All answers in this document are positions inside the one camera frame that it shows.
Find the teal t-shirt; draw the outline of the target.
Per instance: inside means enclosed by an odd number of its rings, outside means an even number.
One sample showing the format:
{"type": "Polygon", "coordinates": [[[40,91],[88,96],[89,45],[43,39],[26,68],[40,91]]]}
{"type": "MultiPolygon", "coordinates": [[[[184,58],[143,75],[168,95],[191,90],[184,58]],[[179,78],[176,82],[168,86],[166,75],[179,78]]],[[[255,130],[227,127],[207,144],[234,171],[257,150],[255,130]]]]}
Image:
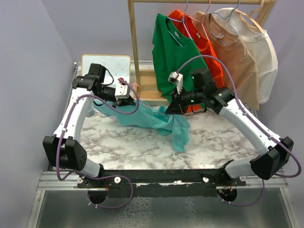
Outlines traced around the teal t-shirt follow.
{"type": "Polygon", "coordinates": [[[141,101],[138,110],[128,115],[118,113],[98,100],[94,100],[93,107],[107,117],[115,117],[121,126],[150,128],[155,129],[159,135],[171,135],[173,150],[185,152],[190,124],[184,116],[165,114],[165,106],[155,109],[141,101]]]}

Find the pink wire hanger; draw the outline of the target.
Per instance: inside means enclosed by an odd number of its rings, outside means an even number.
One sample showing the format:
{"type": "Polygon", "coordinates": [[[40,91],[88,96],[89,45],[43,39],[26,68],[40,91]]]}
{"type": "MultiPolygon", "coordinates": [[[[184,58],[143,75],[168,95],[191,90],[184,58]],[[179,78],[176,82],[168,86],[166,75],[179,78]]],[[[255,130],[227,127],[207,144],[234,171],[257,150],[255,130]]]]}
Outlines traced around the pink wire hanger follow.
{"type": "Polygon", "coordinates": [[[156,114],[159,114],[156,110],[154,110],[149,104],[147,104],[145,101],[143,101],[141,99],[141,93],[142,93],[142,88],[139,84],[136,84],[136,83],[131,83],[131,85],[136,88],[137,90],[139,90],[139,92],[137,92],[137,95],[140,99],[140,106],[145,106],[146,107],[146,110],[153,114],[153,115],[156,115],[156,114]]]}

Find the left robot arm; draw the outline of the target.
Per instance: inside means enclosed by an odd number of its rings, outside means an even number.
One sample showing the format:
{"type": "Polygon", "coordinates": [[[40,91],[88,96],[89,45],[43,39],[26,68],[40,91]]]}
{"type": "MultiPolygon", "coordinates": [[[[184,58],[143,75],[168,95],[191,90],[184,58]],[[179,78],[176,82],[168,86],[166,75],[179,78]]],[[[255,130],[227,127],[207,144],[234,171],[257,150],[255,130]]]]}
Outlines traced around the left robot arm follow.
{"type": "Polygon", "coordinates": [[[88,74],[77,76],[73,80],[71,97],[62,121],[52,136],[45,136],[43,139],[49,164],[56,168],[57,178],[61,181],[65,177],[61,177],[59,170],[68,169],[88,177],[90,184],[96,188],[104,184],[103,165],[90,160],[79,142],[85,117],[95,100],[118,113],[120,110],[116,109],[117,106],[134,106],[129,114],[139,109],[139,97],[132,98],[130,95],[135,91],[132,85],[124,76],[112,80],[115,87],[104,84],[107,72],[105,66],[91,64],[88,74]]]}

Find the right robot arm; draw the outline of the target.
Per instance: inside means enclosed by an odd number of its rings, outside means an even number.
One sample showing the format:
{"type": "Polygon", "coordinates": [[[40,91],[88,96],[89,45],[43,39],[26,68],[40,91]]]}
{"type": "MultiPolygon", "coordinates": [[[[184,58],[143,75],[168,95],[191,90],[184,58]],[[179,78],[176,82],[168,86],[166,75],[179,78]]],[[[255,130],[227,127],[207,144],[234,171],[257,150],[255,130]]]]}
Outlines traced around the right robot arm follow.
{"type": "Polygon", "coordinates": [[[192,91],[182,86],[182,74],[172,72],[169,75],[168,81],[176,84],[176,88],[171,92],[172,100],[166,114],[185,114],[189,106],[204,104],[233,124],[258,154],[224,164],[218,174],[222,185],[228,186],[241,176],[256,175],[268,180],[287,164],[290,155],[286,149],[292,150],[294,145],[289,137],[282,138],[261,124],[229,88],[217,88],[207,68],[193,70],[190,75],[195,87],[192,91]]]}

